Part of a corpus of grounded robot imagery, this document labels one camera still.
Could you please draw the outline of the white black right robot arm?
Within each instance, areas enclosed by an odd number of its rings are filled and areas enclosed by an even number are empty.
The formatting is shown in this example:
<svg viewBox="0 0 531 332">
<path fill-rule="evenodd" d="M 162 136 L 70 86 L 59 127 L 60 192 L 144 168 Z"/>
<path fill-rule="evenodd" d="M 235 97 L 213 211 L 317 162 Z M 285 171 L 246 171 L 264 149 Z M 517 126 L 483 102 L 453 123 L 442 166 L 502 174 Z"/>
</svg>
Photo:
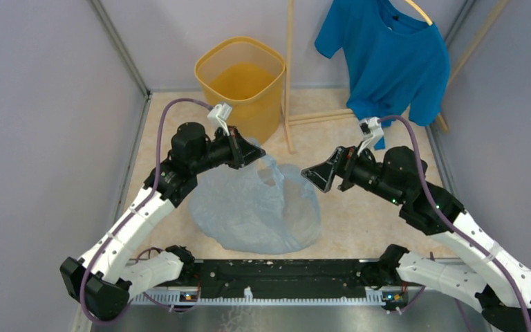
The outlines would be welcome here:
<svg viewBox="0 0 531 332">
<path fill-rule="evenodd" d="M 450 192 L 422 183 L 426 168 L 406 146 L 389 149 L 380 162 L 369 150 L 338 147 L 302 176 L 323 192 L 340 177 L 341 191 L 357 186 L 398 205 L 408 225 L 447 246 L 466 265 L 459 270 L 391 245 L 378 266 L 383 283 L 427 286 L 472 307 L 500 331 L 531 331 L 531 270 L 478 226 Z"/>
</svg>

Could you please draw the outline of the light blue plastic trash bag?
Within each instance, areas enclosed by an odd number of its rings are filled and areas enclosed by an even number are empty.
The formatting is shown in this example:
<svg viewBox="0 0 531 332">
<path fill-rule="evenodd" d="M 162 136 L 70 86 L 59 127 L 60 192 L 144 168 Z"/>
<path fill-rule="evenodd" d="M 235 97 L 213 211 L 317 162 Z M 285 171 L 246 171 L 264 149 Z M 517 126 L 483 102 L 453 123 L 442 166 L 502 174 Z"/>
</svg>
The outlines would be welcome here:
<svg viewBox="0 0 531 332">
<path fill-rule="evenodd" d="M 282 255 L 313 245 L 322 232 L 314 186 L 298 166 L 269 155 L 241 169 L 209 170 L 189 198 L 194 223 L 227 250 Z"/>
</svg>

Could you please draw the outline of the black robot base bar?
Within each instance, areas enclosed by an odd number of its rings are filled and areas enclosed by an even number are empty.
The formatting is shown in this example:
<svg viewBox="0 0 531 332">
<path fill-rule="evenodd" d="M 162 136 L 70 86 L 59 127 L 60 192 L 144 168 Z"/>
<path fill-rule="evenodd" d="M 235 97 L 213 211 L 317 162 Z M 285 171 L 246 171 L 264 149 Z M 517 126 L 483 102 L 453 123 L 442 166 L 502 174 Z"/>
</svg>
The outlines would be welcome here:
<svg viewBox="0 0 531 332">
<path fill-rule="evenodd" d="M 407 298 L 410 282 L 393 266 L 365 259 L 205 259 L 185 265 L 169 287 L 191 287 L 203 299 L 347 299 L 382 291 Z"/>
</svg>

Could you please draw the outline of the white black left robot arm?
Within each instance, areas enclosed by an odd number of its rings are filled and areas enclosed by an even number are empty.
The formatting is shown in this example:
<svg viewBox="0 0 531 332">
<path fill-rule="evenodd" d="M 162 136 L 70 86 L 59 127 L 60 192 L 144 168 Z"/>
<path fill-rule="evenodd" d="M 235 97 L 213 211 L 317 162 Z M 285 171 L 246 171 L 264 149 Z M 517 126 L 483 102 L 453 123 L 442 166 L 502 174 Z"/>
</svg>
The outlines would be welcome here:
<svg viewBox="0 0 531 332">
<path fill-rule="evenodd" d="M 193 280 L 192 255 L 182 247 L 129 265 L 144 239 L 198 185 L 197 176 L 227 165 L 240 169 L 266 152 L 236 127 L 219 127 L 210 139 L 203 125 L 186 122 L 171 139 L 171 149 L 144 181 L 135 200 L 109 231 L 79 258 L 68 257 L 60 272 L 68 294 L 92 322 L 119 318 L 137 295 L 161 283 L 185 286 Z"/>
</svg>

